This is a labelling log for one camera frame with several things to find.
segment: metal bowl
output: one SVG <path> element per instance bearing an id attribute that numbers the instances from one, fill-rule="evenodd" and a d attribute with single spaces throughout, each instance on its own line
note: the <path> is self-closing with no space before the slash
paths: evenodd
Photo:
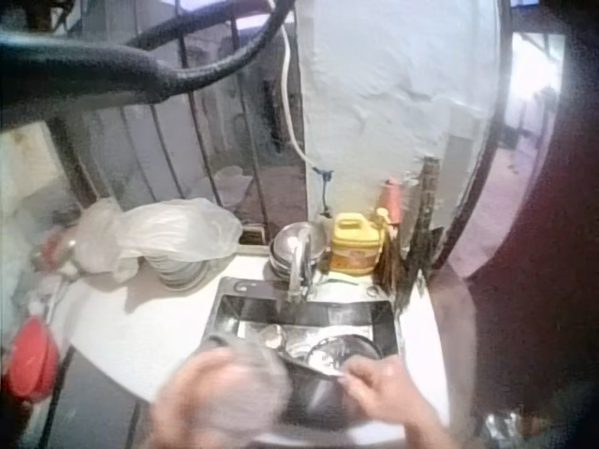
<path id="1" fill-rule="evenodd" d="M 208 262 L 181 262 L 167 256 L 148 256 L 146 260 L 158 272 L 166 288 L 182 291 L 196 286 L 208 272 Z"/>
<path id="2" fill-rule="evenodd" d="M 273 258 L 282 266 L 290 267 L 293 261 L 293 253 L 298 246 L 300 232 L 308 230 L 310 235 L 310 265 L 318 265 L 325 250 L 327 249 L 327 233 L 325 229 L 316 223 L 298 222 L 285 226 L 274 238 L 270 246 Z"/>
<path id="3" fill-rule="evenodd" d="M 322 351 L 328 354 L 333 352 L 333 358 L 340 366 L 352 355 L 381 358 L 374 343 L 360 335 L 342 335 L 321 340 L 306 355 L 305 361 L 279 352 L 293 385 L 285 417 L 292 422 L 327 430 L 348 427 L 361 419 L 358 405 L 347 396 L 340 384 L 341 371 L 323 369 L 316 363 L 315 354 Z"/>
<path id="4" fill-rule="evenodd" d="M 306 364 L 330 375 L 341 375 L 343 364 L 354 355 L 380 360 L 381 352 L 361 335 L 340 335 L 319 341 L 306 355 Z"/>

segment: electrical wire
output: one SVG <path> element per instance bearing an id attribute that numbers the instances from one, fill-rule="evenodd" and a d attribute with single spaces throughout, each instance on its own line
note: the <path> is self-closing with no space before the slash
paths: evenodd
<path id="1" fill-rule="evenodd" d="M 274 0 L 269 0 L 270 9 L 275 9 Z M 285 55 L 283 57 L 283 67 L 281 68 L 281 97 L 283 102 L 283 113 L 285 116 L 285 124 L 287 126 L 287 131 L 289 133 L 289 139 L 291 140 L 291 146 L 295 150 L 296 154 L 299 158 L 311 168 L 317 175 L 322 177 L 322 203 L 323 203 L 323 212 L 327 218 L 330 218 L 330 207 L 327 204 L 327 184 L 332 180 L 333 172 L 332 170 L 323 170 L 319 168 L 316 163 L 310 159 L 300 148 L 298 144 L 298 140 L 296 139 L 296 133 L 293 129 L 293 121 L 291 119 L 291 107 L 289 106 L 289 92 L 288 92 L 288 82 L 289 82 L 289 66 L 291 63 L 291 46 L 289 45 L 289 36 L 287 35 L 287 31 L 285 30 L 285 22 L 281 25 L 281 35 L 283 36 L 283 42 L 285 46 Z"/>

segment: yellow bottle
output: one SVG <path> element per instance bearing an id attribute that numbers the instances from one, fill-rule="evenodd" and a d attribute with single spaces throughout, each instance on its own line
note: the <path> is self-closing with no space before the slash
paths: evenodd
<path id="1" fill-rule="evenodd" d="M 370 274 L 385 241 L 387 210 L 376 211 L 371 222 L 361 213 L 340 213 L 335 217 L 331 240 L 330 269 L 351 275 Z"/>

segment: person's right hand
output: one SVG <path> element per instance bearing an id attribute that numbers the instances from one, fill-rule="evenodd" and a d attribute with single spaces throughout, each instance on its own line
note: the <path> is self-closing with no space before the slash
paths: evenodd
<path id="1" fill-rule="evenodd" d="M 397 355 L 383 360 L 357 355 L 345 363 L 343 370 L 345 391 L 369 418 L 405 426 L 437 419 Z"/>

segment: plastic bag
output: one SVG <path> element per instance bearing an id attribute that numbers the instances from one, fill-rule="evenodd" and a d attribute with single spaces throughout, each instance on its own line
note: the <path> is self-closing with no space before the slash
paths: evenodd
<path id="1" fill-rule="evenodd" d="M 181 262 L 227 257 L 237 249 L 241 223 L 207 199 L 177 199 L 121 212 L 111 199 L 86 210 L 77 229 L 75 257 L 90 273 L 135 276 L 140 256 Z"/>
<path id="2" fill-rule="evenodd" d="M 222 168 L 214 174 L 214 183 L 224 208 L 232 208 L 240 204 L 250 182 L 252 182 L 252 177 L 244 176 L 241 167 L 237 166 Z M 210 178 L 200 180 L 192 190 L 191 196 L 207 198 L 211 202 L 215 202 Z"/>
<path id="3" fill-rule="evenodd" d="M 181 262 L 233 254 L 241 222 L 204 198 L 175 199 L 125 213 L 117 234 L 123 257 L 161 256 Z"/>
<path id="4" fill-rule="evenodd" d="M 104 198 L 81 216 L 75 233 L 75 259 L 88 273 L 112 272 L 115 281 L 124 282 L 138 273 L 137 258 L 122 258 L 117 235 L 123 212 L 111 198 Z"/>

